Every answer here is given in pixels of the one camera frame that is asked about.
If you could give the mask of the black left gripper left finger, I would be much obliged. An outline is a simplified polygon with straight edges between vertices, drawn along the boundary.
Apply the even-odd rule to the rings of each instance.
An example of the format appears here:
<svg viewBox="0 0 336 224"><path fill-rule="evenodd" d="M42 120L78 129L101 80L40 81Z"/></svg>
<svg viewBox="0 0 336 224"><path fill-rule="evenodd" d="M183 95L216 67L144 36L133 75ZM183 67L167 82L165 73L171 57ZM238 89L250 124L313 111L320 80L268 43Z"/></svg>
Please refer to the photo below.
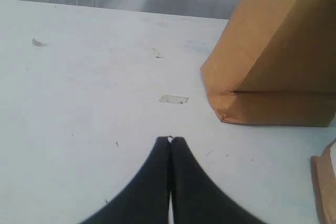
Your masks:
<svg viewBox="0 0 336 224"><path fill-rule="evenodd" d="M158 137L137 174L103 208L83 223L168 223L170 143Z"/></svg>

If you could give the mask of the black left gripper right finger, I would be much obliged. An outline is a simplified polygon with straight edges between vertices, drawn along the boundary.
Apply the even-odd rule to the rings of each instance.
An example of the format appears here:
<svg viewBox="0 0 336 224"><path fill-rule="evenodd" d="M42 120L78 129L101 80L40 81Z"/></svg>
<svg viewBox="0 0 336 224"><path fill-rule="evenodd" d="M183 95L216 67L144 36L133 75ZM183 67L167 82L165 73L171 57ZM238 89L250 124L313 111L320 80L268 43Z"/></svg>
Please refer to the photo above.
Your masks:
<svg viewBox="0 0 336 224"><path fill-rule="evenodd" d="M263 223L209 178L184 138L170 145L174 223Z"/></svg>

